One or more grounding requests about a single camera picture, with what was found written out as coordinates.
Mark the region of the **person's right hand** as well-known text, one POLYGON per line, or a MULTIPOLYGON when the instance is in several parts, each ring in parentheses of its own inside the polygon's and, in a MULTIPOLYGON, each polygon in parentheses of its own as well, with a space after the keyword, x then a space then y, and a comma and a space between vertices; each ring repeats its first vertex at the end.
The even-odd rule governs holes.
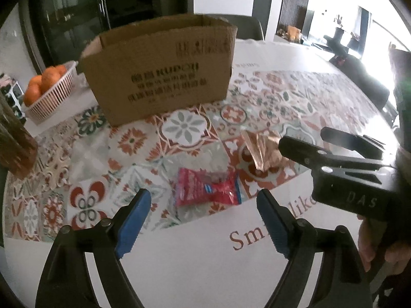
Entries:
MULTIPOLYGON (((358 251, 366 272, 371 270, 371 262, 375 259, 381 238, 378 226, 364 216, 357 215, 361 221, 358 236, 358 251)), ((391 265, 389 275, 401 274, 410 261, 410 246, 397 242, 385 250, 385 261, 391 265)))

